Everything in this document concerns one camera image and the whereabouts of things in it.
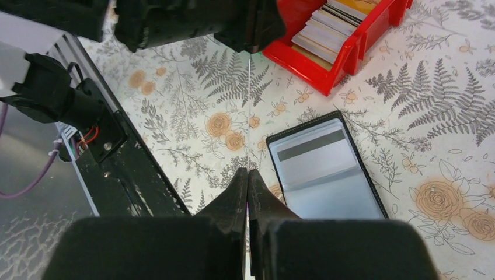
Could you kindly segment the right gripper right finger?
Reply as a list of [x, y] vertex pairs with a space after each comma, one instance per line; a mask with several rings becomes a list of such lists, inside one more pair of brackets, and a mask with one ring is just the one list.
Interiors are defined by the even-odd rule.
[[250, 269], [256, 279], [437, 279], [421, 236], [390, 220], [307, 220], [247, 178]]

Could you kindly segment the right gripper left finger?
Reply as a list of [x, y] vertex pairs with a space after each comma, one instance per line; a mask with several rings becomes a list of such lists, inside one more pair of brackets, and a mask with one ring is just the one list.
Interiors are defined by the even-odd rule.
[[44, 279], [243, 279], [248, 171], [194, 216], [100, 217], [63, 234]]

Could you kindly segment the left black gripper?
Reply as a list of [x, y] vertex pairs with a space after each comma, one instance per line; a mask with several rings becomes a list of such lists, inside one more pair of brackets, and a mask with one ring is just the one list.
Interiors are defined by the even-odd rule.
[[[93, 41], [103, 40], [109, 1], [1, 1], [1, 11]], [[282, 38], [287, 28], [276, 1], [116, 1], [116, 39], [130, 51], [213, 34], [251, 54]]]

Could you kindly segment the black leather card holder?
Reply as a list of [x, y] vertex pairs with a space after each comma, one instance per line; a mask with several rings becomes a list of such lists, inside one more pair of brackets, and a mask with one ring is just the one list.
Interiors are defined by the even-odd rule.
[[268, 136], [286, 206], [303, 219], [387, 219], [341, 111]]

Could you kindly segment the red plastic bin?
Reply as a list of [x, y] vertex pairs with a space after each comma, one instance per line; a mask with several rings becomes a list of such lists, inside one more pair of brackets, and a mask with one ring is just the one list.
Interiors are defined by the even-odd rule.
[[285, 35], [263, 54], [327, 96], [401, 24], [411, 1], [278, 1]]

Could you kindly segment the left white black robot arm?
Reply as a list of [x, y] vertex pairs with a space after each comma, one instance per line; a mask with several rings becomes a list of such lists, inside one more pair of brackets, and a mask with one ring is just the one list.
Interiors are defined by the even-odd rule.
[[[102, 41], [108, 5], [108, 1], [2, 1], [1, 11]], [[276, 1], [117, 1], [114, 11], [119, 17], [114, 35], [133, 52], [212, 34], [234, 51], [253, 54], [286, 32]], [[25, 53], [20, 64], [27, 68], [17, 73], [11, 60], [1, 64], [7, 71], [1, 102], [40, 123], [102, 130], [90, 144], [97, 162], [110, 155], [104, 144], [117, 149], [126, 140], [93, 79], [82, 78], [71, 86], [71, 72], [81, 73], [77, 63], [63, 66], [47, 55]]]

